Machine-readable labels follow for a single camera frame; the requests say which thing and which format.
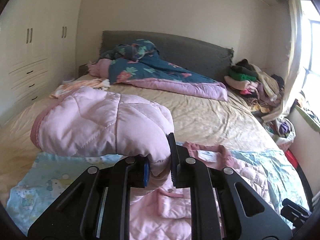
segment gray headboard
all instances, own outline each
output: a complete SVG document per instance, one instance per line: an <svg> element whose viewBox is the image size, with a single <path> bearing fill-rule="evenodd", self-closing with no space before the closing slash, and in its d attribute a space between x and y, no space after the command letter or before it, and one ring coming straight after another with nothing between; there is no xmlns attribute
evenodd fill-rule
<svg viewBox="0 0 320 240"><path fill-rule="evenodd" d="M152 41L160 57L175 65L222 82L232 64L233 50L187 37L137 31L104 31L100 55L135 39Z"/></svg>

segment beige bed sheet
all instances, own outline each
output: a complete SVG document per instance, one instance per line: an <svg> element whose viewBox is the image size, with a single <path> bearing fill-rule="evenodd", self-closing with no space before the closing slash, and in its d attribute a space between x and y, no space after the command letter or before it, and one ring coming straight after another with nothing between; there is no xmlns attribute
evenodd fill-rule
<svg viewBox="0 0 320 240"><path fill-rule="evenodd" d="M80 79L92 79L86 75ZM223 144L228 149L260 151L278 149L250 111L228 92L228 102L117 84L109 91L133 94L170 109L176 141L204 145ZM54 99L34 103L0 130L0 201L5 206L10 189L22 180L41 152L30 140L37 115Z"/></svg>

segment green sweater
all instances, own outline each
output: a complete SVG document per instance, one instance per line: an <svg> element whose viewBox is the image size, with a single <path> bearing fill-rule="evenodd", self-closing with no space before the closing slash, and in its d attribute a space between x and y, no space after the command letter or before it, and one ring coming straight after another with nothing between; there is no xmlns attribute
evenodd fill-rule
<svg viewBox="0 0 320 240"><path fill-rule="evenodd" d="M230 77L232 77L234 80L237 80L237 81L243 81L243 80L256 81L257 80L256 77L252 77L252 76L249 76L246 74L237 73L237 72L233 71L232 69L229 69L229 75L230 75Z"/></svg>

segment white wardrobe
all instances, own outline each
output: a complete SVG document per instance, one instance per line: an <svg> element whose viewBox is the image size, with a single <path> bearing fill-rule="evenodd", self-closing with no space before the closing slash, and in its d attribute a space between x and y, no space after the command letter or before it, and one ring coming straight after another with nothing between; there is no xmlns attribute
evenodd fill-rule
<svg viewBox="0 0 320 240"><path fill-rule="evenodd" d="M76 77L81 0L9 0L0 15L0 126Z"/></svg>

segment metal screw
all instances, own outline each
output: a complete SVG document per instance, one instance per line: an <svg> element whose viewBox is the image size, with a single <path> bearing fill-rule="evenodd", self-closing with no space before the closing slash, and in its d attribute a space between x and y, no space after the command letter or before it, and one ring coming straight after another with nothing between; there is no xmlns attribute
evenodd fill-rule
<svg viewBox="0 0 320 240"><path fill-rule="evenodd" d="M97 167L90 167L88 169L89 174L95 174L98 171Z"/></svg>
<svg viewBox="0 0 320 240"><path fill-rule="evenodd" d="M223 172L225 174L231 175L233 173L233 169L231 169L229 167L226 167L226 168L223 169Z"/></svg>
<svg viewBox="0 0 320 240"><path fill-rule="evenodd" d="M189 164L195 164L196 163L196 160L194 158L186 158L186 163L189 163Z"/></svg>
<svg viewBox="0 0 320 240"><path fill-rule="evenodd" d="M128 157L128 158L125 159L125 162L128 163L128 164L134 163L135 162L135 158Z"/></svg>

